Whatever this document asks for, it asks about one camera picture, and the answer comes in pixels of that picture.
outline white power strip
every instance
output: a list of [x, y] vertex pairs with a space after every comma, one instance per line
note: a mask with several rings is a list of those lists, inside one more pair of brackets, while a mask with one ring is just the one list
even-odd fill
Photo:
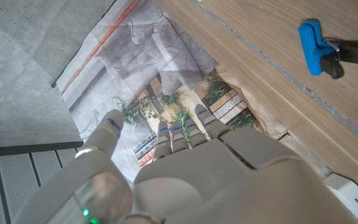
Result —
[[327, 177], [324, 183], [358, 219], [358, 185], [337, 174]]

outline concrete floor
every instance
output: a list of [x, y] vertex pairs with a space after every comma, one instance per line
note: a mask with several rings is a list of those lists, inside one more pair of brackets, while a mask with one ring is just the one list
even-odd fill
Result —
[[80, 141], [50, 87], [114, 0], [0, 0], [0, 147]]

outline wooden shelf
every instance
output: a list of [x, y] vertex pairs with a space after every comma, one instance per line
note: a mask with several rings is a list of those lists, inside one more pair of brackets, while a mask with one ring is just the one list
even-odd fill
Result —
[[358, 134], [244, 43], [252, 43], [358, 127], [358, 65], [342, 63], [346, 74], [340, 80], [311, 76], [297, 30], [303, 20], [317, 18], [323, 36], [358, 40], [358, 1], [155, 2], [334, 172], [358, 183]]

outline blue clamp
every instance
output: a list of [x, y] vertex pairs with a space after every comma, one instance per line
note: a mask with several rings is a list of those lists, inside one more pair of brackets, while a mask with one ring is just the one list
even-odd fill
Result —
[[[309, 71], [314, 76], [320, 75], [323, 72], [320, 66], [321, 57], [338, 52], [339, 44], [323, 40], [320, 23], [317, 20], [304, 21], [298, 31]], [[334, 56], [333, 60], [339, 60], [339, 54]]]

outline green led light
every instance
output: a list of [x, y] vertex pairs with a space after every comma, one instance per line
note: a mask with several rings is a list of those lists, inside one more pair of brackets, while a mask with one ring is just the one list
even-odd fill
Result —
[[88, 216], [90, 214], [90, 211], [88, 209], [85, 209], [83, 214], [84, 214], [84, 216]]
[[97, 221], [97, 219], [95, 218], [91, 218], [91, 220], [89, 221], [90, 224], [98, 224], [99, 222]]

